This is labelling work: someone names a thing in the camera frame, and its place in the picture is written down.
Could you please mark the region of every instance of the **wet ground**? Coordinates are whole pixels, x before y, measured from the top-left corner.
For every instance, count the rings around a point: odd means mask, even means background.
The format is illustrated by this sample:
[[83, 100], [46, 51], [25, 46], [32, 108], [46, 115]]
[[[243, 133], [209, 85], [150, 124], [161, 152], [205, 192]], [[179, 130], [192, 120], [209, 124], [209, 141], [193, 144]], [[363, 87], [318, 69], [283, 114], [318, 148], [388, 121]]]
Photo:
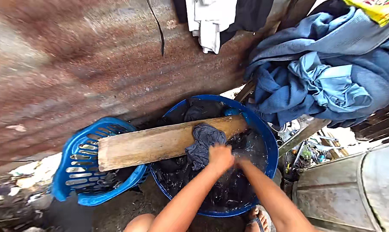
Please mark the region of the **wet ground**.
[[[129, 191], [94, 207], [94, 232], [121, 232], [140, 214], [157, 215], [169, 202], [152, 176], [140, 185], [142, 193]], [[241, 232], [245, 228], [244, 216], [212, 218], [196, 215], [189, 232]]]

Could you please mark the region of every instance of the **soapy water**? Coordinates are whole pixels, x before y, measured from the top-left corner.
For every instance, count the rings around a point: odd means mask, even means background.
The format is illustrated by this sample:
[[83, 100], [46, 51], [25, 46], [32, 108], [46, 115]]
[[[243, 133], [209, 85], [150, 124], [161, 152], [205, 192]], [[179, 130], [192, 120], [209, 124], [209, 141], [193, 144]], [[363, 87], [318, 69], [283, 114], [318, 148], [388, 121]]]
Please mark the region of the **soapy water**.
[[[186, 105], [177, 107], [163, 117], [158, 126], [180, 124], [188, 121], [223, 117], [230, 109], [221, 102], [211, 100], [187, 99]], [[267, 152], [263, 137], [250, 128], [244, 133], [235, 134], [227, 141], [232, 146], [233, 155], [245, 157], [265, 172]], [[174, 197], [202, 169], [192, 170], [187, 156], [155, 162], [151, 165], [160, 185]], [[204, 199], [200, 209], [203, 211], [228, 212], [243, 208], [256, 197], [252, 186], [242, 170], [230, 168], [218, 179]]]
[[[265, 171], [267, 154], [264, 140], [253, 129], [234, 135], [227, 144], [232, 145], [233, 155], [250, 159], [262, 172]], [[160, 184], [172, 197], [201, 172], [192, 170], [186, 155], [156, 162], [152, 167]], [[244, 207], [254, 198], [253, 188], [242, 170], [232, 167], [214, 184], [200, 209], [227, 212]]]

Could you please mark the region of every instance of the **rusty corrugated metal sheet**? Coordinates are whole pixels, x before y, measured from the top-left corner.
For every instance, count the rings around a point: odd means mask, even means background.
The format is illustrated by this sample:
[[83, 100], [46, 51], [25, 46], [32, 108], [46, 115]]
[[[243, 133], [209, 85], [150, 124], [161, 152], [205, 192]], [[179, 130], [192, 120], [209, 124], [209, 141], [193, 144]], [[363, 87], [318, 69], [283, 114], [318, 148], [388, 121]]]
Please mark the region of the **rusty corrugated metal sheet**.
[[[265, 30], [289, 0], [275, 0]], [[249, 48], [264, 33], [238, 32], [203, 54], [170, 0], [0, 0], [0, 159], [59, 151], [104, 116], [130, 120], [196, 94], [242, 83]]]

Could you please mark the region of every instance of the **blue plastic basin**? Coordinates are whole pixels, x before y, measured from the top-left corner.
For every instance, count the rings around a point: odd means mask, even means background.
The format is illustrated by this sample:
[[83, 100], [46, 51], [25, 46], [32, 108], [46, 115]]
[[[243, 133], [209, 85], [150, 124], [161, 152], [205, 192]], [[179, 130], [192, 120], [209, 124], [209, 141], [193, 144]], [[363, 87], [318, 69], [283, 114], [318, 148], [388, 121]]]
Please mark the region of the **blue plastic basin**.
[[[273, 133], [270, 131], [269, 127], [264, 123], [264, 121], [259, 118], [259, 116], [251, 111], [250, 109], [246, 108], [244, 105], [239, 103], [238, 101], [225, 98], [218, 95], [198, 95], [194, 96], [192, 98], [197, 98], [201, 100], [212, 100], [217, 102], [222, 102], [226, 106], [233, 108], [233, 114], [241, 113], [243, 117], [245, 118], [247, 124], [253, 128], [256, 132], [258, 132], [260, 135], [262, 135], [265, 147], [267, 149], [267, 166], [265, 174], [266, 176], [273, 179], [276, 168], [277, 168], [277, 161], [278, 161], [278, 147], [276, 144], [276, 139], [274, 138]], [[181, 101], [177, 105], [175, 105], [173, 108], [171, 108], [164, 116], [167, 116], [169, 113], [171, 113], [173, 110], [180, 106], [184, 106], [186, 104], [186, 100]], [[171, 200], [172, 196], [163, 188], [163, 186], [160, 184], [159, 180], [157, 179], [157, 176], [153, 169], [150, 169], [151, 174], [153, 175], [154, 180], [156, 181], [157, 185], [161, 189], [161, 191]], [[257, 197], [253, 199], [252, 202], [249, 202], [246, 204], [243, 208], [237, 208], [233, 210], [228, 210], [226, 212], [216, 212], [216, 211], [205, 211], [205, 210], [199, 210], [197, 214], [210, 216], [210, 217], [232, 217], [239, 214], [243, 214], [244, 212], [249, 211], [254, 205], [258, 204], [259, 200]]]

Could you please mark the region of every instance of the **dark gray cloth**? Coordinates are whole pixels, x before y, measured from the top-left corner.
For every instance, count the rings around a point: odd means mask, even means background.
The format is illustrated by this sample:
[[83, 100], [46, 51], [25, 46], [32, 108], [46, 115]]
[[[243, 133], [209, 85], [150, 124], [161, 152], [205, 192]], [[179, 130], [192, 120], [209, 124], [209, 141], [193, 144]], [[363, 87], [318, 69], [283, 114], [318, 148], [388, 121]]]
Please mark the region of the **dark gray cloth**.
[[186, 147], [186, 155], [193, 164], [193, 171], [204, 168], [209, 164], [209, 146], [216, 143], [225, 144], [224, 132], [208, 124], [199, 124], [193, 129], [194, 144]]

